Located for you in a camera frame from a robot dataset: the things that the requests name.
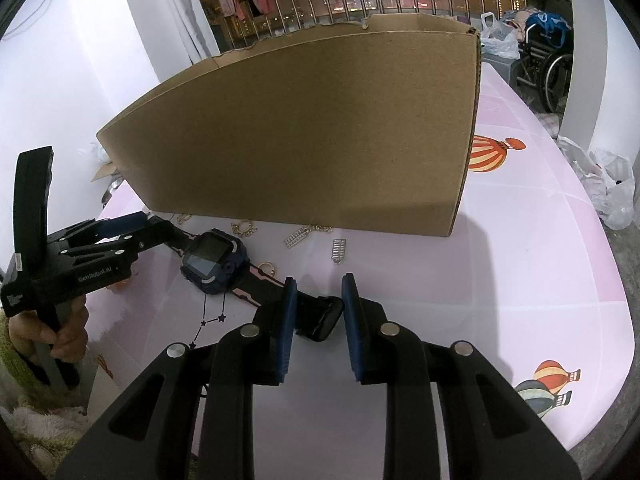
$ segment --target metal screw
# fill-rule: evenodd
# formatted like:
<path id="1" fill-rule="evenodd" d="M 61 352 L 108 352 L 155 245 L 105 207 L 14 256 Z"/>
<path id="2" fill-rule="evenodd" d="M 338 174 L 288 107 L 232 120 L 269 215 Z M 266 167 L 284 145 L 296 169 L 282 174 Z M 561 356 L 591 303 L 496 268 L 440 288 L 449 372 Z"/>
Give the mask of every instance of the metal screw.
<path id="1" fill-rule="evenodd" d="M 187 347 L 182 343 L 174 343 L 166 349 L 166 354 L 171 358 L 182 357 L 187 351 Z"/>
<path id="2" fill-rule="evenodd" d="M 259 333 L 260 328 L 252 324 L 245 325 L 240 329 L 242 337 L 256 337 Z"/>
<path id="3" fill-rule="evenodd" d="M 400 333 L 400 327 L 395 323 L 383 323 L 380 325 L 380 332 L 384 335 L 398 335 Z"/>
<path id="4" fill-rule="evenodd" d="M 453 345 L 453 349 L 456 351 L 456 354 L 463 356 L 471 355 L 474 352 L 473 345 L 467 341 L 458 341 Z"/>

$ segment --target watch face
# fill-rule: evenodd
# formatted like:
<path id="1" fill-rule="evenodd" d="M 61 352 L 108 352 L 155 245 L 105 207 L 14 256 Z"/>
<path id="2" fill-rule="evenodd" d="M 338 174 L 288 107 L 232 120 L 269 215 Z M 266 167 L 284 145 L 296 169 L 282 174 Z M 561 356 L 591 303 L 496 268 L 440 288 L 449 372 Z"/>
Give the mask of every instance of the watch face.
<path id="1" fill-rule="evenodd" d="M 204 233 L 184 255 L 182 264 L 189 267 L 203 280 L 213 276 L 216 264 L 222 263 L 233 245 L 211 232 Z"/>

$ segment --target striped hot air balloon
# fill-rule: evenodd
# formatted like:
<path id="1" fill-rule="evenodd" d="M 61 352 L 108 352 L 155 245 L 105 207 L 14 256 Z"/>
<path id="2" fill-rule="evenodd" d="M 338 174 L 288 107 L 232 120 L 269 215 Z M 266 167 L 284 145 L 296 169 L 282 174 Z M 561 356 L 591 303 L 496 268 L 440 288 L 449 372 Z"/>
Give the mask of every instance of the striped hot air balloon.
<path id="1" fill-rule="evenodd" d="M 469 169 L 478 173 L 496 170 L 507 158 L 507 150 L 524 150 L 525 148 L 524 142 L 518 139 L 509 138 L 502 142 L 490 137 L 474 135 Z"/>
<path id="2" fill-rule="evenodd" d="M 535 379 L 522 381 L 516 386 L 516 391 L 540 418 L 558 406 L 566 406 L 571 401 L 572 394 L 567 392 L 555 396 L 543 383 Z"/>
<path id="3" fill-rule="evenodd" d="M 567 383 L 580 380 L 580 370 L 567 372 L 556 361 L 545 361 L 533 374 L 533 378 L 543 383 L 552 394 L 558 393 Z"/>

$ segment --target smartwatch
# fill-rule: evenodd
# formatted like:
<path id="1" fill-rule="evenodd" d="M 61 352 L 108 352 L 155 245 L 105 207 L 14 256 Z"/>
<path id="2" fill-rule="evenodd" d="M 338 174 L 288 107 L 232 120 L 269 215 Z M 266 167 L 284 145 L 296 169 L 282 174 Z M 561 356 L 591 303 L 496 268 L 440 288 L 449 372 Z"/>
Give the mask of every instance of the smartwatch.
<path id="1" fill-rule="evenodd" d="M 182 257 L 182 275 L 206 294 L 231 292 L 253 306 L 282 296 L 284 284 L 254 266 L 239 238 L 224 231 L 212 229 L 192 235 L 174 226 L 174 235 L 166 244 Z M 298 292 L 296 333 L 324 341 L 340 319 L 342 308 L 341 298 L 314 298 Z"/>

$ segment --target watch strap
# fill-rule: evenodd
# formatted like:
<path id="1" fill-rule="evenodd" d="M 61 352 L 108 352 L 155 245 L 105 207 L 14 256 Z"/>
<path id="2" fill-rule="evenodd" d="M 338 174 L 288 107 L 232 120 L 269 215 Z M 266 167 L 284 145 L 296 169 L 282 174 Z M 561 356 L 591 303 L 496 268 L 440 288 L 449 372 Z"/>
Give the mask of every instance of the watch strap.
<path id="1" fill-rule="evenodd" d="M 192 235 L 187 231 L 183 231 L 179 227 L 172 224 L 172 232 L 169 239 L 164 243 L 169 246 L 173 251 L 184 256 L 189 246 L 198 237 L 198 235 Z"/>
<path id="2" fill-rule="evenodd" d="M 258 267 L 247 265 L 234 280 L 231 293 L 253 306 L 261 306 L 270 301 L 278 301 L 284 284 L 262 272 Z M 314 298 L 298 292 L 296 305 L 297 334 L 313 341 L 327 338 L 342 312 L 339 298 Z"/>

